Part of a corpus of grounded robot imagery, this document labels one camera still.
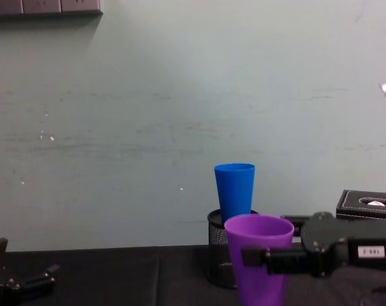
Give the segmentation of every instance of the blue plastic cup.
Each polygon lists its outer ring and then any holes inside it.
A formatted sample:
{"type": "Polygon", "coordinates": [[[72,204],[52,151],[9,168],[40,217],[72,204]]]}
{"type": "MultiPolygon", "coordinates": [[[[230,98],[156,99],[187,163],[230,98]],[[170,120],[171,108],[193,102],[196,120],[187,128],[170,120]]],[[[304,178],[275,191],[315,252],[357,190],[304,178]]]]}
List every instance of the blue plastic cup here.
{"type": "Polygon", "coordinates": [[[223,221],[235,215],[250,214],[255,166],[253,164],[219,164],[214,171],[223,221]]]}

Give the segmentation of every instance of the electrical outlet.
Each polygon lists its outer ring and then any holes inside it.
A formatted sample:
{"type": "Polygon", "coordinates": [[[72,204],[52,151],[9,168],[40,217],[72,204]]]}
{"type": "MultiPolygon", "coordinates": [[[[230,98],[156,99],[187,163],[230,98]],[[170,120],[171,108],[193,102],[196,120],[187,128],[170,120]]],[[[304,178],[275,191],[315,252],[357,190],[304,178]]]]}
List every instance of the electrical outlet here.
{"type": "Polygon", "coordinates": [[[24,14],[60,13],[59,0],[22,0],[24,14]]]}
{"type": "Polygon", "coordinates": [[[100,0],[61,0],[63,12],[88,11],[101,13],[100,0]]]}
{"type": "Polygon", "coordinates": [[[22,0],[0,0],[0,15],[22,14],[22,0]]]}

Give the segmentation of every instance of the black table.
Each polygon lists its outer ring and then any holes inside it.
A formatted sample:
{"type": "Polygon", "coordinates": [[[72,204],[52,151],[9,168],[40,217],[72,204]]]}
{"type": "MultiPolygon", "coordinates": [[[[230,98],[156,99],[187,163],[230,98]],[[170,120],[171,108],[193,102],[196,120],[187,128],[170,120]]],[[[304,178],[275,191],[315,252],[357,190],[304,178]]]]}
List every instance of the black table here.
{"type": "MultiPolygon", "coordinates": [[[[42,272],[53,263],[61,274],[53,296],[40,305],[238,306],[236,290],[205,278],[206,246],[138,247],[85,251],[11,252],[7,261],[21,276],[42,272]]],[[[285,306],[358,306],[368,289],[386,285],[386,273],[339,269],[328,279],[289,277],[285,306]]],[[[386,306],[386,299],[364,306],[386,306]]]]}

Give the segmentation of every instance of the robotic arm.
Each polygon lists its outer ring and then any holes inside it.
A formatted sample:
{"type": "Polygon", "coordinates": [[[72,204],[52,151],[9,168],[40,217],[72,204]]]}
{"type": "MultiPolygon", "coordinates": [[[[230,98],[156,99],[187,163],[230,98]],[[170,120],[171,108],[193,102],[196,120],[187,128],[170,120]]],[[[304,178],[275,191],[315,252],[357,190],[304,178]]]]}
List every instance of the robotic arm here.
{"type": "Polygon", "coordinates": [[[7,243],[7,239],[0,238],[0,305],[20,305],[51,294],[59,266],[51,266],[35,277],[20,278],[1,264],[7,243]]]}
{"type": "Polygon", "coordinates": [[[301,245],[291,249],[245,247],[246,266],[266,266],[269,274],[329,276],[341,266],[386,271],[386,220],[345,221],[328,212],[283,216],[295,226],[301,245]]]}

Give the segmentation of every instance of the purple plastic cup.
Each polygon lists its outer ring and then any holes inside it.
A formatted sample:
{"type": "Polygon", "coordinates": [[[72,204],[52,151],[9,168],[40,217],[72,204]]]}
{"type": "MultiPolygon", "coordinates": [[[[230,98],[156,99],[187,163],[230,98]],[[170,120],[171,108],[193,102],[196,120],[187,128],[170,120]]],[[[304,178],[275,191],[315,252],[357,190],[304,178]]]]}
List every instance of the purple plastic cup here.
{"type": "Polygon", "coordinates": [[[244,266],[241,249],[245,246],[290,247],[294,227],[273,215],[237,215],[224,224],[232,268],[243,306],[282,306],[285,276],[269,275],[265,266],[244,266]]]}

